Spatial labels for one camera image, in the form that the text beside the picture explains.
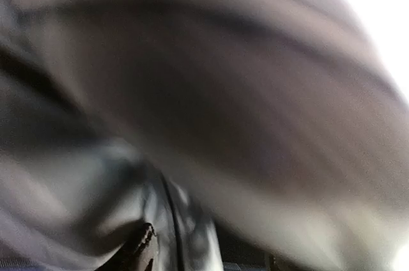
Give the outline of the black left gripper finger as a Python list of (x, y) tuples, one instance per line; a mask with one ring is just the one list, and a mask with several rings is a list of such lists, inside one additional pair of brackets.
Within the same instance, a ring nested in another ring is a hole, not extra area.
[(158, 270), (158, 238), (150, 223), (140, 225), (98, 271)]

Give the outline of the navy blue student backpack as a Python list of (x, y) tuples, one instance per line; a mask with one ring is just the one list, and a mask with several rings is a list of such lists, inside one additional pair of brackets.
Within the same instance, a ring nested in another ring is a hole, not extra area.
[(408, 269), (408, 102), (344, 0), (1, 0), (1, 268)]

